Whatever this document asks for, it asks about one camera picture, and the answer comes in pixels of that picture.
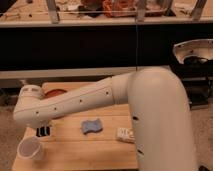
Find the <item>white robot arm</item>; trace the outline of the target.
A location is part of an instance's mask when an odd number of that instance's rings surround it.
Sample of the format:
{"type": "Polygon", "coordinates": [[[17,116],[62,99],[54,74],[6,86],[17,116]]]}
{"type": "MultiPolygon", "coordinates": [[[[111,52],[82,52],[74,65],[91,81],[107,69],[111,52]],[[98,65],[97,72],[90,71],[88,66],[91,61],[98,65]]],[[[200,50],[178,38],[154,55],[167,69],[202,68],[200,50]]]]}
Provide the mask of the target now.
{"type": "Polygon", "coordinates": [[[129,106],[139,171],[199,170],[186,90],[163,67],[108,77],[50,98],[39,86],[25,85],[13,118],[48,136],[53,119],[120,104],[129,106]]]}

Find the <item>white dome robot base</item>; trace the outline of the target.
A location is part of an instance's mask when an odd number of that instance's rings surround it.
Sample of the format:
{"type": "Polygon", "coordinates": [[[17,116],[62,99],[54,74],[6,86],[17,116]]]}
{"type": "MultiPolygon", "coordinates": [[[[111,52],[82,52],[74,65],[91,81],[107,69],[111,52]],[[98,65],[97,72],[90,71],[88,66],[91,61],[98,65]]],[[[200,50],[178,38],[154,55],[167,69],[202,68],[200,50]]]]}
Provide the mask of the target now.
{"type": "Polygon", "coordinates": [[[212,60],[213,39],[194,39],[177,43],[173,46],[173,54],[180,64],[192,56],[212,60]]]}

